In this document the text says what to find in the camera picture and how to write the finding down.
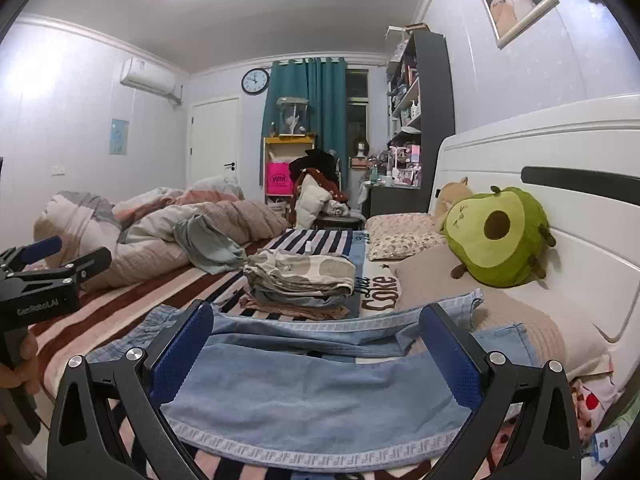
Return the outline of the person's left hand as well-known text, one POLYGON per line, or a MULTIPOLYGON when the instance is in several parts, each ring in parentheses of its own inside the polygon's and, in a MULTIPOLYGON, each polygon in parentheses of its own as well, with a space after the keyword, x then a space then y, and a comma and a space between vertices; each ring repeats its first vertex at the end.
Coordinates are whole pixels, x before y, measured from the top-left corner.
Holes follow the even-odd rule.
POLYGON ((29 330, 21 342, 20 362, 14 367, 0 365, 0 388, 23 387, 29 396, 34 396, 40 390, 37 352, 37 339, 29 330))

